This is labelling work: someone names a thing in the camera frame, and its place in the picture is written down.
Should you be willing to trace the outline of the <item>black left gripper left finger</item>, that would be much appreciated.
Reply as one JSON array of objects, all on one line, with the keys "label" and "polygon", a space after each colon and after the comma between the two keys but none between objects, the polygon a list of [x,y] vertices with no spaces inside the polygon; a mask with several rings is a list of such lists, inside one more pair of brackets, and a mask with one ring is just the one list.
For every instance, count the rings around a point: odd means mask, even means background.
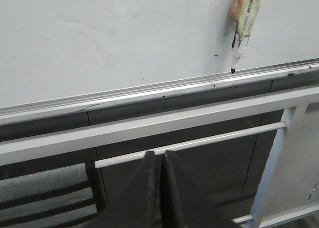
[{"label": "black left gripper left finger", "polygon": [[156,210],[159,164],[147,151],[125,189],[86,228],[152,228]]}]

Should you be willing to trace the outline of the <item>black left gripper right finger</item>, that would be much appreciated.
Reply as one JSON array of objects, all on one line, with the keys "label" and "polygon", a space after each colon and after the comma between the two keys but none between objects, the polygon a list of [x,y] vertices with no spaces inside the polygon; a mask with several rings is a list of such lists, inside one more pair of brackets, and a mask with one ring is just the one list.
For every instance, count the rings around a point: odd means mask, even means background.
[{"label": "black left gripper right finger", "polygon": [[161,161],[161,220],[164,228],[238,228],[196,186],[177,154]]}]

